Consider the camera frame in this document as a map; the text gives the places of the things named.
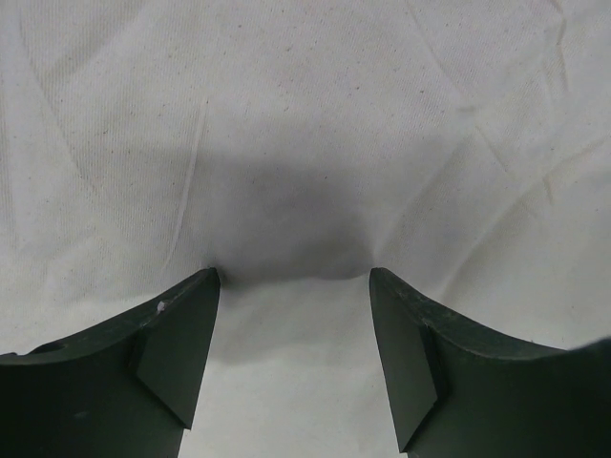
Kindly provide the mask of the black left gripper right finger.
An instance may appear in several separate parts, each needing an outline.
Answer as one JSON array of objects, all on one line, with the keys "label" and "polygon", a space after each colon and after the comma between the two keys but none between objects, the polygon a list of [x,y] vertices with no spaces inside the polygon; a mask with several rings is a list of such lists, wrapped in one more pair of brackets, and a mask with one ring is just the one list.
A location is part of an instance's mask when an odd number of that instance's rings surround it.
[{"label": "black left gripper right finger", "polygon": [[410,457],[606,457],[610,342],[502,334],[385,268],[369,297],[399,450]]}]

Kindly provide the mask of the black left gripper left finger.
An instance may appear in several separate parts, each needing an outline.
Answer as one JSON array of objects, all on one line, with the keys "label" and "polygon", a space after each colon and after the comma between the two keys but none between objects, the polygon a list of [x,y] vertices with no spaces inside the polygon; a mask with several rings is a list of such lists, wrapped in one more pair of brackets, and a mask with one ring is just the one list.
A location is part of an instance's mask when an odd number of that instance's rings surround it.
[{"label": "black left gripper left finger", "polygon": [[193,425],[220,299],[204,269],[159,296],[1,358],[5,457],[175,457]]}]

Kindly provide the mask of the beige cloth drape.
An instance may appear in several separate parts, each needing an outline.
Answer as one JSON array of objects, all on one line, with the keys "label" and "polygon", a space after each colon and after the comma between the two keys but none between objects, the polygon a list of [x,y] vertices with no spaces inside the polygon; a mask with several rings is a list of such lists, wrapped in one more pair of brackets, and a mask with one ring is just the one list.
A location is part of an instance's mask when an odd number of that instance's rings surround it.
[{"label": "beige cloth drape", "polygon": [[503,333],[610,333],[606,1],[5,1],[1,349],[202,268],[184,457],[393,457],[375,266]]}]

